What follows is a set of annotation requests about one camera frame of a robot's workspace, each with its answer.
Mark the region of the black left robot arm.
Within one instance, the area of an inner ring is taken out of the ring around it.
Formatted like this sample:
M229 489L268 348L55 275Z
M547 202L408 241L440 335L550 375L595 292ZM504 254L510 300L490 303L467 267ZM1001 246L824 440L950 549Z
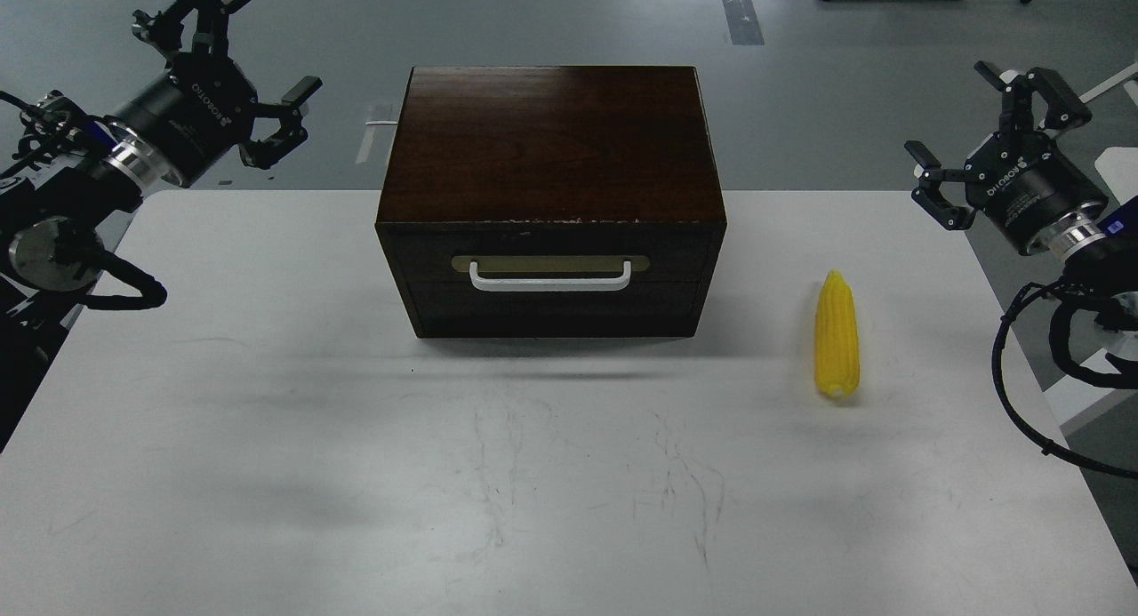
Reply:
M263 102L230 57L228 25L249 2L174 0L155 15L137 10L132 33L165 66L105 116L60 91L38 102L3 95L24 128L3 171L3 276L13 293L3 340L44 353L74 307L162 307L165 287L112 252L98 225L135 212L156 182L187 189L232 149L244 166L269 170L306 141L302 118L321 80L303 77L280 101ZM23 287L31 295L18 296Z

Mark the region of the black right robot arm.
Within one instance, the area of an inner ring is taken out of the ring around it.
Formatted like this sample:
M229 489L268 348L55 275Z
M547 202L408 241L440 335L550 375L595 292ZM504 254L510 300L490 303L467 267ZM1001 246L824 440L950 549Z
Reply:
M1021 256L1052 252L1063 265L1053 284L1028 284L1001 317L991 366L1001 380L1001 353L1012 321L1040 297L1057 301L1048 343L1054 364L1097 387L1133 389L1135 352L1122 350L1135 337L1135 235L1110 235L1099 225L1107 198L1058 149L1058 135L1085 126L1092 110L1056 69L997 69L975 61L975 72L1000 96L996 130L960 169L943 165L918 140L905 143L916 162L918 184L912 197L935 223L966 230L984 215ZM1070 358L1070 322L1092 312L1110 335L1102 373Z

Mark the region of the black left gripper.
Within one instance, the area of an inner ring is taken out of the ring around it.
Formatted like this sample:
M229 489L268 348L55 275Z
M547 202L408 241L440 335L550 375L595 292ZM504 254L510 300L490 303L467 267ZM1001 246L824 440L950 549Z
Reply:
M249 2L174 0L155 15L133 13L132 34L168 64L108 118L165 158L172 184L192 186L239 143L245 167L269 170L308 139L302 118L324 81L304 76L280 101L255 102L255 87L228 57L228 22ZM279 129L251 140L253 120L277 120Z

